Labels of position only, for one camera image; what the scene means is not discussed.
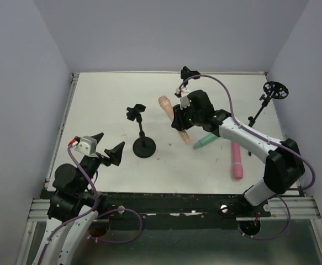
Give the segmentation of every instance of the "white table surface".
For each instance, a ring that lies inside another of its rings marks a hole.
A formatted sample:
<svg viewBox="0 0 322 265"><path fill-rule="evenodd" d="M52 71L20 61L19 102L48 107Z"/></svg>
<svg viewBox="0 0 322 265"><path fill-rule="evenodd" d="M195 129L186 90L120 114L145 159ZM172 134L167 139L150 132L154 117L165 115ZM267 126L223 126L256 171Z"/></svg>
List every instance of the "white table surface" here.
<svg viewBox="0 0 322 265"><path fill-rule="evenodd" d="M266 82L264 75L213 75L224 82L234 102L235 116L248 123L261 106L259 98ZM111 149L125 141L119 167L100 166L96 182L103 192L155 192L155 193L216 193L241 194L263 177L264 164L255 156L249 157L241 149L244 178L231 177L230 141L217 139L194 150L192 146L207 132L201 128L188 130L191 144L185 145L177 131L171 128L166 113L159 107L158 98L166 95L173 105L179 103L174 96L181 83L179 73L81 73L73 95L60 146L52 168L48 190L54 172L63 163L72 163L67 144L75 136L104 133L97 151ZM215 109L229 111L227 96L222 87L209 78L190 81L192 91L206 91ZM156 152L150 158L134 155L133 142L139 137L137 122L126 118L126 108L136 103L146 106L142 114L146 136L156 142ZM255 129L271 137L282 139L275 108L271 102L257 119ZM73 152L78 160L82 155Z"/></svg>

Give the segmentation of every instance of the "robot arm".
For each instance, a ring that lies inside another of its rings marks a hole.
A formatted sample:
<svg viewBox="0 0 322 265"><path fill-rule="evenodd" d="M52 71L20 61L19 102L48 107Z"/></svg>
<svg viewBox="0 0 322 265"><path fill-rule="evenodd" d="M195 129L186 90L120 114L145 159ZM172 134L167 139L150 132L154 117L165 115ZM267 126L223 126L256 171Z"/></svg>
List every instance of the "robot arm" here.
<svg viewBox="0 0 322 265"><path fill-rule="evenodd" d="M265 164L264 177L243 194L252 206L259 205L275 194L285 193L305 172L302 160L279 147L283 145L299 154L295 141L271 138L239 122L231 113L215 110L202 90L182 95L180 104L173 107L173 112L171 126L176 130L185 131L200 126L217 137L237 142Z"/></svg>

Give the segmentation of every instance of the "bolt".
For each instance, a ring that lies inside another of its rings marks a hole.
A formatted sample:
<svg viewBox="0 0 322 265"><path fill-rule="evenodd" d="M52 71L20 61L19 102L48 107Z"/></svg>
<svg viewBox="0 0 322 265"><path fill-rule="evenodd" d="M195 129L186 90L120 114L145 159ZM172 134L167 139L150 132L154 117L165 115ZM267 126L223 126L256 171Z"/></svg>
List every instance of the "bolt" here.
<svg viewBox="0 0 322 265"><path fill-rule="evenodd" d="M270 207L270 205L265 204L265 205L263 206L263 209L264 209L264 211L269 212L269 211L271 210L271 207Z"/></svg>
<svg viewBox="0 0 322 265"><path fill-rule="evenodd" d="M118 213L120 213L120 214L123 214L125 211L124 211L124 209L125 209L125 207L124 206L119 206L118 207L118 209L120 209L120 211L118 211Z"/></svg>
<svg viewBox="0 0 322 265"><path fill-rule="evenodd" d="M224 214L228 212L227 205L225 205L225 204L221 205L221 212L224 213Z"/></svg>

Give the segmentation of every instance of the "black stand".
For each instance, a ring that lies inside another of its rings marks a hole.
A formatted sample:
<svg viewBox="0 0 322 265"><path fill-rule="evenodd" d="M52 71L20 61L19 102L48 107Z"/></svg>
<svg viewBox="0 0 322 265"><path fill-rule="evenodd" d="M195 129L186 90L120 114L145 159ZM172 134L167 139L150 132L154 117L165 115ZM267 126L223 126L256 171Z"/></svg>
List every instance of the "black stand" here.
<svg viewBox="0 0 322 265"><path fill-rule="evenodd" d="M263 102L261 103L261 108L253 118L252 116L248 117L249 120L249 127L253 127L256 119L259 117L260 113L263 111L265 107L268 106L269 102L271 101L272 98L274 99L284 99L288 96L288 89L286 86L279 82L266 82L263 86L263 90L265 94L261 95L259 100L262 100Z"/></svg>
<svg viewBox="0 0 322 265"><path fill-rule="evenodd" d="M134 154L136 154L140 158L148 158L152 156L156 151L156 144L154 140L145 136L145 132L142 129L142 117L140 113L144 112L145 109L146 107L141 104L136 104L135 107L126 109L128 111L126 114L128 119L135 120L136 118L136 121L139 124L140 138L136 139L136 141L134 142L133 151Z"/></svg>

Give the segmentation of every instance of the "purple cable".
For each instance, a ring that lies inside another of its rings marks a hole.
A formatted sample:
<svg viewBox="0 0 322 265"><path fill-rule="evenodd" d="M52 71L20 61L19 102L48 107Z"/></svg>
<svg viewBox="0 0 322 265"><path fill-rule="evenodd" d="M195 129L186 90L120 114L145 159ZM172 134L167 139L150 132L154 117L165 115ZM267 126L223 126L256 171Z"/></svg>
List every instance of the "purple cable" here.
<svg viewBox="0 0 322 265"><path fill-rule="evenodd" d="M43 260L43 257L44 257L44 253L46 251L46 248L48 247L48 244L49 242L51 242L51 239L52 237L55 235L56 232L58 232L59 229L61 229L62 227L64 227L65 225L71 223L71 222L74 222L82 217L85 217L86 215L88 215L89 213L93 212L95 210L95 208L97 207L97 204L98 204L98 192L97 192L97 189L96 189L96 186L93 184L93 182L91 181L90 177L88 176L88 174L86 173L86 171L80 166L80 164L78 163L78 161L75 159L75 157L73 156L73 154L71 153L71 149L72 149L72 145L69 145L67 147L67 153L68 155L70 156L71 160L75 163L75 165L77 166L77 168L81 171L81 173L83 174L83 176L86 178L86 180L88 181L88 184L91 185L91 188L93 190L93 193L95 194L95 200L94 200L94 204L93 204L93 207L90 208L90 210L88 210L87 212L85 212L84 214L81 214L75 218L72 218L70 220L67 220L66 222L63 222L61 225L59 225L56 229L54 229L50 236L48 236L47 238L47 243L44 245L42 251L41 251L41 254L40 254L40 257L38 259L38 263L37 265L41 265L41 261Z"/></svg>
<svg viewBox="0 0 322 265"><path fill-rule="evenodd" d="M238 222L238 230L239 230L239 233L241 233L241 234L242 234L242 236L245 236L245 237L247 237L248 239L254 239L254 240L271 240L271 239L276 239L276 238L278 238L278 237L280 237L280 236L284 235L284 234L288 231L289 225L291 224L291 213L289 212L289 209L288 209L288 205L287 205L287 203L286 203L286 202L285 202L285 201L284 201L280 196L276 195L276 197L277 197L277 198L279 198L279 199L283 202L284 206L285 206L285 207L286 207L286 209L287 209L288 219L287 219L287 225L286 225L286 227L284 228L284 230L283 230L281 233L279 233L279 234L277 234L277 235L275 235L275 236L270 236L270 237L253 237L253 236L250 236L250 235L245 234L245 233L242 231L242 229L240 229L239 222Z"/></svg>
<svg viewBox="0 0 322 265"><path fill-rule="evenodd" d="M107 212L105 212L105 213L103 213L103 214L98 215L98 216L97 216L97 218L101 218L101 217L103 217L103 216L109 215L109 214L114 213L114 212L116 212L116 211L121 211L121 210L120 210L120 209L113 209L113 210L110 210L110 211L107 211ZM135 236L133 236L133 237L132 237L132 238L130 238L130 239L127 239L127 240L121 240L121 241L113 241L113 240L108 240L108 239L103 239L103 238L93 237L93 236L91 236L91 234L89 235L89 236L90 236L90 238L95 239L95 240L98 240L98 241L100 241L100 242L113 243L113 244L124 244L124 243L129 243L129 242L132 242L133 240L137 239L137 238L141 235L141 232L142 232L142 218L141 218L141 216L140 216L136 211L131 210L131 209L127 209L127 208L125 208L125 209L123 209L122 211L129 211L129 212L131 212L131 213L135 214L135 215L138 217L138 219L139 219L139 224L140 224L140 225L139 225L139 231L136 233L136 235L135 235Z"/></svg>
<svg viewBox="0 0 322 265"><path fill-rule="evenodd" d="M232 119L233 119L233 121L239 126L239 128L240 129L243 129L243 130L245 130L247 133L249 133L249 134L251 134L251 135L253 135L253 136L255 136L255 137L257 137L257 138L259 138L260 140L262 140L262 141L265 141L265 142L267 142L268 144L270 144L270 145L274 145L274 146L277 146L277 147L279 147L279 148L282 148L282 149L284 149L284 150L286 150L287 152L290 152L291 154L293 154L293 155L295 155L296 157L298 157L299 159L301 159L308 167L309 167L309 169L310 169L310 171L311 171L311 173L312 173L312 181L310 182L310 184L308 185L308 186L306 186L306 187L302 187L302 189L309 189L309 188L311 188L313 185L314 185L314 183L315 183L315 171L314 171L314 168L313 168L313 166L305 159L305 158L303 158L300 154L298 154L298 153L296 153L296 152L294 152L293 150L291 150L290 148L287 148L287 147L285 147L285 146L283 146L283 145L280 145L280 144L277 144L277 143L275 143L275 142L272 142L272 141L270 141L269 139L267 139L267 138L265 138L265 137L263 137L263 136L261 136L261 135L259 135L259 134L257 134L256 132L254 132L254 131L252 131L252 130L250 130L250 129L248 129L248 128L246 128L246 127L244 127L244 126L242 126L241 124L240 124L240 122L239 121L237 121L237 119L236 119L236 117L235 117L235 115L234 115L234 110L233 110L233 103L232 103L232 98L231 98L231 95L230 95L230 93L229 93L229 90L227 89L227 87L225 86L225 84L224 83L222 83L220 80L218 80L217 78L215 78L215 77L213 77L213 76L209 76L209 75L196 75L196 76L192 76L192 77L189 77L188 79L185 79L182 83L181 83L181 85L179 86L179 90L182 88L182 86L184 85L184 83L186 83L187 81L189 81L189 80L191 80L191 79L194 79L194 78L197 78L197 77L208 77L208 78L210 78L210 79L212 79L212 80L215 80L215 81L217 81L224 89L225 89L225 91L226 91L226 93L227 93L227 96L228 96L228 101L229 101L229 108L230 108L230 111L231 111L231 115L232 115Z"/></svg>

